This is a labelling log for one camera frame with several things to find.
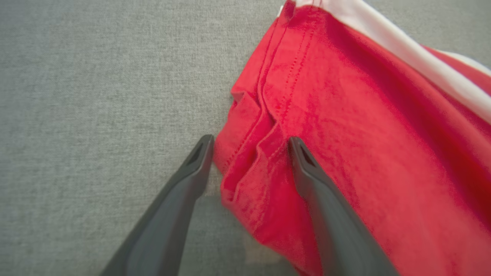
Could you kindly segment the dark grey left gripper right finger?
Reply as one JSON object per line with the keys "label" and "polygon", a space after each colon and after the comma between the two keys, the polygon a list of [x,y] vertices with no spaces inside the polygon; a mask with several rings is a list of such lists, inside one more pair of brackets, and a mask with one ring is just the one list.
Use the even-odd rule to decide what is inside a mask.
{"label": "dark grey left gripper right finger", "polygon": [[298,194],[305,200],[325,276],[399,273],[361,218],[299,137],[288,150]]}

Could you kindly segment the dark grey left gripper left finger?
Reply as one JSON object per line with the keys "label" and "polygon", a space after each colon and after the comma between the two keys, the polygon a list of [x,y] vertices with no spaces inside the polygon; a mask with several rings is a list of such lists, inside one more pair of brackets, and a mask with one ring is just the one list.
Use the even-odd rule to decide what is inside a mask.
{"label": "dark grey left gripper left finger", "polygon": [[177,276],[195,202],[213,161],[214,137],[205,135],[171,176],[118,248],[102,276]]}

